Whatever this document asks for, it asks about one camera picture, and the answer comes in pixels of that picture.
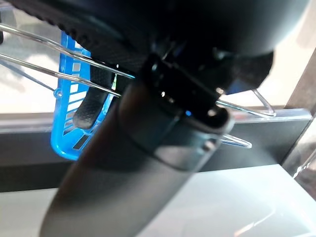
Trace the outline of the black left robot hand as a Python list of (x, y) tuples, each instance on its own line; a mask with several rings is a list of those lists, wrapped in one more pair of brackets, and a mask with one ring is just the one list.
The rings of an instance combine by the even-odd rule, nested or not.
[(256, 88), (307, 0), (13, 0), (132, 82), (63, 180), (42, 237), (133, 237), (234, 122), (217, 101)]

